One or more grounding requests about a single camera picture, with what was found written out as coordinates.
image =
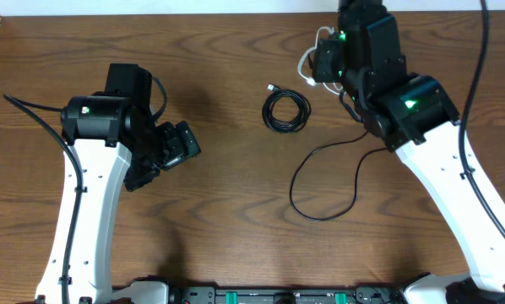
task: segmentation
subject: green led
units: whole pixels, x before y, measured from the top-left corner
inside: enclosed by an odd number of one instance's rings
[[[415,106],[416,103],[418,103],[418,102],[415,101],[415,100],[407,100],[407,101],[405,101],[405,105],[409,109],[411,109],[413,106]]]

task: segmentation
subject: white wall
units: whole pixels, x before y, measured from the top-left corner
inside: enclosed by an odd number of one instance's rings
[[[0,0],[2,16],[334,12],[339,0]],[[505,0],[489,0],[505,10]],[[392,11],[476,10],[479,0],[384,0]]]

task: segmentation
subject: wooden table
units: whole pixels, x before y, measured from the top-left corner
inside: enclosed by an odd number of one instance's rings
[[[409,70],[439,79],[459,109],[480,45],[475,13],[395,14]],[[137,62],[163,81],[164,121],[186,120],[202,147],[134,193],[123,191],[112,244],[114,285],[159,274],[180,283],[353,285],[400,283],[424,271],[466,271],[451,231],[396,156],[362,167],[355,208],[312,223],[289,206],[291,176],[321,144],[363,132],[322,88],[296,74],[316,29],[335,14],[5,18],[0,29],[0,303],[27,301],[44,273],[62,195],[53,139],[1,94],[49,106],[103,90],[111,62]],[[491,47],[470,122],[482,165],[505,200],[505,13],[492,14]],[[312,103],[303,131],[268,130],[260,115],[276,83]],[[152,102],[160,104],[154,91]],[[291,115],[290,107],[279,114]],[[55,129],[55,113],[41,112]],[[356,163],[381,147],[368,137],[326,150],[296,183],[315,215],[345,207]]]

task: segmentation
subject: green connector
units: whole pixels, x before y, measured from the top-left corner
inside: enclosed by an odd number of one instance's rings
[[[237,304],[237,292],[226,292],[226,304]]]
[[[336,293],[335,294],[335,304],[346,304],[346,294],[345,293]]]

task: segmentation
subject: black cable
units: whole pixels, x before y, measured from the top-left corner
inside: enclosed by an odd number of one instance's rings
[[[35,113],[33,113],[30,109],[26,108],[19,100],[15,99],[11,95],[3,95],[3,97],[22,110],[25,114],[29,115],[31,118],[33,118],[36,122],[38,122],[59,144],[61,149],[65,151],[65,154],[67,157],[70,159],[70,162],[73,164],[74,172],[76,173],[76,198],[74,199],[74,206],[73,206],[73,214],[71,217],[70,221],[70,227],[68,228],[68,235],[67,235],[67,244],[65,245],[65,253],[63,255],[63,268],[62,268],[62,277],[60,278],[61,280],[61,294],[62,294],[62,303],[67,304],[68,303],[68,265],[70,263],[70,253],[71,253],[71,248],[73,246],[73,238],[74,238],[74,231],[76,230],[76,221],[78,219],[78,212],[79,212],[79,206],[80,206],[80,200],[82,198],[82,192],[83,192],[83,179],[82,179],[82,171],[80,170],[80,166],[78,161],[73,155],[73,152],[68,148],[67,144],[62,140],[62,138],[59,136],[59,134],[56,133],[52,127],[50,127],[46,122],[44,122],[40,117],[38,117]]]
[[[303,167],[303,165],[305,165],[305,163],[309,160],[309,158],[311,158],[311,156],[315,155],[317,152],[319,152],[320,150],[325,149],[325,148],[333,147],[333,146],[340,145],[340,144],[355,143],[356,141],[364,138],[367,134],[368,134],[368,132],[365,132],[359,138],[352,139],[352,140],[349,140],[349,141],[344,141],[344,142],[339,142],[339,143],[334,143],[334,144],[326,144],[326,145],[324,145],[322,147],[318,147],[318,148],[314,149],[311,153],[309,153],[309,155],[307,155],[307,157],[305,158],[305,160],[303,160],[303,162],[297,167],[296,172],[294,172],[294,176],[292,177],[292,181],[291,181],[291,184],[290,184],[290,205],[292,206],[292,208],[299,215],[301,215],[302,217],[306,218],[307,220],[317,221],[317,222],[323,222],[323,221],[329,221],[329,220],[337,219],[341,215],[344,215],[344,214],[348,213],[348,211],[350,211],[352,209],[352,207],[354,207],[354,204],[356,203],[356,199],[357,199],[357,177],[358,177],[358,174],[360,173],[361,163],[363,163],[363,161],[365,160],[365,158],[367,156],[369,156],[369,155],[371,155],[373,153],[376,153],[376,152],[387,150],[387,148],[381,148],[381,149],[371,150],[371,151],[365,153],[361,157],[360,162],[357,164],[356,175],[354,177],[354,198],[352,199],[352,202],[350,203],[350,205],[348,207],[346,207],[345,209],[343,209],[342,211],[340,211],[340,212],[338,212],[336,214],[333,214],[333,215],[330,215],[330,216],[327,216],[327,217],[323,217],[323,218],[316,218],[316,217],[312,217],[312,216],[304,214],[303,212],[301,212],[296,207],[296,204],[294,204],[294,200],[292,199],[292,189],[294,188],[294,182],[296,181],[297,173],[301,170],[301,168]]]
[[[273,109],[281,98],[291,98],[299,109],[297,116],[289,122],[283,122],[273,116]],[[297,133],[307,124],[311,116],[311,103],[309,100],[294,90],[281,90],[274,87],[274,92],[268,97],[262,107],[262,119],[268,128],[279,133]]]
[[[162,94],[162,99],[163,99],[162,106],[160,106],[160,109],[155,114],[153,114],[153,116],[151,117],[153,119],[153,121],[156,122],[166,109],[166,102],[168,101],[168,96],[166,95],[165,88],[162,86],[162,83],[160,82],[160,80],[158,78],[156,78],[155,76],[152,76],[152,78],[153,78],[153,81],[155,81],[155,83],[159,87],[159,90]]]
[[[58,111],[58,112],[61,112],[61,110],[62,110],[60,108],[55,108],[55,107],[52,107],[52,106],[41,106],[41,105],[33,104],[33,103],[30,103],[30,102],[27,102],[27,101],[20,100],[20,99],[18,99],[16,97],[12,97],[11,95],[7,95],[7,96],[10,96],[11,98],[13,98],[18,103],[20,103],[20,104],[22,104],[24,106],[30,106],[30,107],[34,107],[34,108],[45,110],[45,111]]]
[[[475,68],[474,78],[472,79],[472,84],[470,85],[470,91],[468,97],[466,98],[466,103],[464,104],[463,118],[461,120],[461,125],[459,127],[459,156],[461,159],[461,164],[463,165],[463,172],[466,175],[472,190],[478,200],[481,203],[481,206],[486,211],[487,215],[498,229],[500,234],[505,240],[505,229],[495,216],[494,212],[491,210],[491,207],[487,203],[485,197],[480,191],[477,183],[475,182],[474,177],[472,176],[473,169],[470,168],[469,162],[466,158],[466,152],[464,148],[464,134],[466,133],[466,127],[468,125],[469,116],[470,116],[470,108],[472,107],[472,103],[474,102],[475,92],[477,91],[478,84],[480,83],[481,71],[483,69],[484,62],[486,60],[487,54],[487,45],[489,42],[489,11],[487,9],[486,0],[481,0],[481,21],[482,21],[482,36],[481,36],[481,50],[480,57],[478,59],[478,63]]]

